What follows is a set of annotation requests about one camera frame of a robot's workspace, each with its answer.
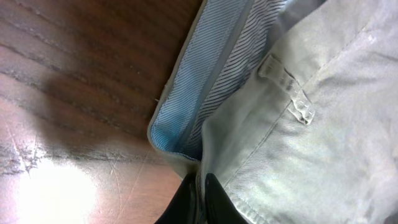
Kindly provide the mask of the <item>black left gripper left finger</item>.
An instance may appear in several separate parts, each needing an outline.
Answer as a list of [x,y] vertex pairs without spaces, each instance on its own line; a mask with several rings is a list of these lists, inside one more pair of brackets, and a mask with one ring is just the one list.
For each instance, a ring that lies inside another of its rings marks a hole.
[[196,175],[187,174],[155,224],[194,224],[196,212]]

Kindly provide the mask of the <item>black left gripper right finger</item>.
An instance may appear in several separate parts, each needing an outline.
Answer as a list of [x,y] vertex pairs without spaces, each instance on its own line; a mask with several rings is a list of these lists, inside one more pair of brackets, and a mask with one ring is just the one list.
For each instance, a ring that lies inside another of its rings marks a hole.
[[208,224],[248,224],[212,173],[205,178],[205,205]]

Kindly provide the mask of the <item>khaki green shorts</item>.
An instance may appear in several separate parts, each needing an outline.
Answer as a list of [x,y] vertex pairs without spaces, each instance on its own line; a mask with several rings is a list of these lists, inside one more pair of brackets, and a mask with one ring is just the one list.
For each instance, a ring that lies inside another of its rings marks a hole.
[[397,2],[204,1],[149,123],[248,223],[397,222]]

